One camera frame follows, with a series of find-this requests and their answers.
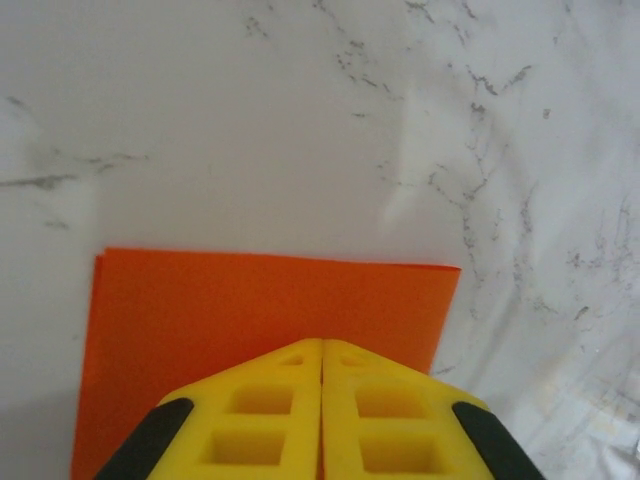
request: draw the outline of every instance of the white marble surface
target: white marble surface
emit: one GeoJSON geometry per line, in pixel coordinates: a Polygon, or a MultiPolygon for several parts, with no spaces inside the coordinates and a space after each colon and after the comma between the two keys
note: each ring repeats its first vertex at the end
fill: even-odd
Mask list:
{"type": "Polygon", "coordinates": [[[434,373],[637,478],[640,2],[0,2],[0,476],[64,478],[105,245],[464,268],[434,373]]]}

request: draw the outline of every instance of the orange sheet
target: orange sheet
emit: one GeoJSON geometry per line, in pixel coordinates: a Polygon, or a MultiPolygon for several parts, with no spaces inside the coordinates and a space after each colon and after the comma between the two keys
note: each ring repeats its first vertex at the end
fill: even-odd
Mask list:
{"type": "Polygon", "coordinates": [[[72,478],[93,478],[166,393],[307,337],[426,371],[460,271],[109,249],[96,260],[72,478]]]}

